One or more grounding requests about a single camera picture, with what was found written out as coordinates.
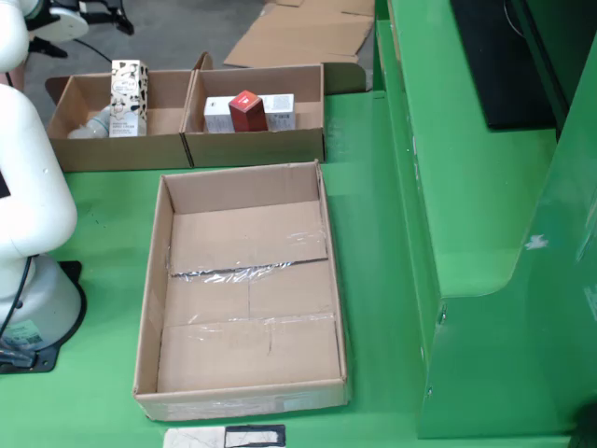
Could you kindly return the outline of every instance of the small red box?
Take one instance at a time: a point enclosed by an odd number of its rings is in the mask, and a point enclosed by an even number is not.
[[[263,100],[250,91],[242,91],[229,102],[232,125],[237,133],[267,131]]]

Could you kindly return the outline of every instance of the cow print box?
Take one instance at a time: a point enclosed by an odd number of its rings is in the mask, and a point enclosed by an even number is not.
[[[147,81],[143,62],[112,62],[110,137],[147,135]]]

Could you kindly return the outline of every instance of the empty cardboard box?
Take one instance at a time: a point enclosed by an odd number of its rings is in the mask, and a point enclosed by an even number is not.
[[[293,93],[296,129],[260,133],[208,133],[203,110],[210,96]],[[197,167],[324,161],[324,66],[198,71],[192,82],[184,126]]]
[[[133,395],[154,420],[346,404],[317,162],[161,178]]]

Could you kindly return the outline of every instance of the open cardboard box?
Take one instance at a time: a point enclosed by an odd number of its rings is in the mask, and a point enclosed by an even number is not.
[[[297,129],[261,133],[208,133],[203,110],[210,96],[294,93]],[[325,94],[365,90],[354,63],[201,70],[192,81],[184,136],[197,167],[324,161]]]
[[[211,68],[203,53],[195,69]],[[76,75],[47,82],[57,102],[48,136],[65,172],[191,168],[181,135],[195,70],[149,71],[147,136],[69,140],[110,103],[110,74]]]
[[[348,401],[317,162],[161,178],[133,395],[176,421]]]

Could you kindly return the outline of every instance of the green table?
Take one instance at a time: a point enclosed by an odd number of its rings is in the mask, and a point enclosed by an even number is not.
[[[354,397],[342,408],[186,425],[287,425],[289,446],[479,446],[417,441],[423,390],[418,317],[385,93],[326,99],[324,166],[350,331]],[[161,172],[67,176],[79,222],[55,253],[79,259],[89,310],[48,374],[0,377],[2,446],[161,447],[175,425],[149,421],[132,399],[132,376]],[[485,441],[484,446],[563,447],[564,438]]]

